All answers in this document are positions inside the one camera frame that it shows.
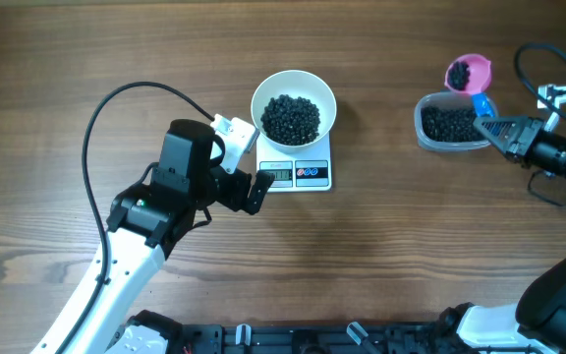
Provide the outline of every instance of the wooden table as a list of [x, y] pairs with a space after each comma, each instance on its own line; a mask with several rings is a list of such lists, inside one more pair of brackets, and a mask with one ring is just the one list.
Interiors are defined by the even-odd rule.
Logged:
[[[31, 350], [89, 264], [98, 237], [81, 173], [85, 126], [104, 94], [139, 80], [250, 121], [264, 78], [303, 69], [331, 85], [339, 112], [332, 192], [271, 195], [256, 216], [214, 206], [213, 223], [178, 244], [132, 314], [416, 321], [466, 301], [517, 301], [566, 257], [566, 208], [530, 197], [531, 172], [494, 148], [422, 150], [413, 109], [442, 90], [453, 58], [478, 52], [493, 61], [499, 110], [537, 114], [512, 69], [531, 40], [566, 51], [566, 1], [0, 8], [0, 352]], [[566, 83], [555, 60], [529, 57], [541, 84]], [[89, 168], [104, 218], [177, 118], [203, 121], [157, 89], [125, 92], [102, 112]], [[255, 171], [254, 156], [241, 167]]]

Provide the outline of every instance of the pink cup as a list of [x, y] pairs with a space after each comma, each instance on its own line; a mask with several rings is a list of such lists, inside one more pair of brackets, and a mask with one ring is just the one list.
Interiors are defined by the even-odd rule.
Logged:
[[[469, 82], [464, 90], [454, 89], [449, 85], [449, 70], [451, 70], [453, 64], [458, 61], [466, 62], [469, 65]], [[490, 60], [484, 58], [483, 55], [465, 54], [449, 65], [449, 69], [447, 69], [444, 75], [444, 85], [456, 93], [467, 93], [469, 95], [482, 93], [488, 89], [490, 80], [492, 79], [490, 64]]]

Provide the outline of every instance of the blue handle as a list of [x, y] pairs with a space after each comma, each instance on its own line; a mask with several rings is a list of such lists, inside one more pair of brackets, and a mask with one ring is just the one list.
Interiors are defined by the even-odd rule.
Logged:
[[478, 93], [471, 96], [471, 101], [476, 109], [478, 117], [494, 117], [495, 112], [492, 110], [486, 93]]

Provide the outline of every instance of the digital kitchen scale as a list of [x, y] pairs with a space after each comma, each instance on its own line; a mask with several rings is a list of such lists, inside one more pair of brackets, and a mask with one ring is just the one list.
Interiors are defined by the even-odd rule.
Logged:
[[264, 135], [256, 139], [256, 168], [274, 175], [268, 192], [317, 192], [331, 189], [329, 135], [298, 152], [281, 152]]

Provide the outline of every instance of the container of black beans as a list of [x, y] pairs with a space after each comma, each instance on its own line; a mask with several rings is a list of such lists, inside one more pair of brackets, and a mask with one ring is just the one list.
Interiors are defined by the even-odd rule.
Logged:
[[[488, 102], [497, 116], [497, 107]], [[417, 104], [414, 125], [419, 146], [432, 151], [465, 151], [490, 145], [473, 126], [477, 117], [471, 98], [454, 92], [428, 94]]]
[[331, 88], [318, 76], [287, 70], [265, 79], [253, 95], [255, 126], [276, 149], [294, 153], [324, 138], [337, 105]]

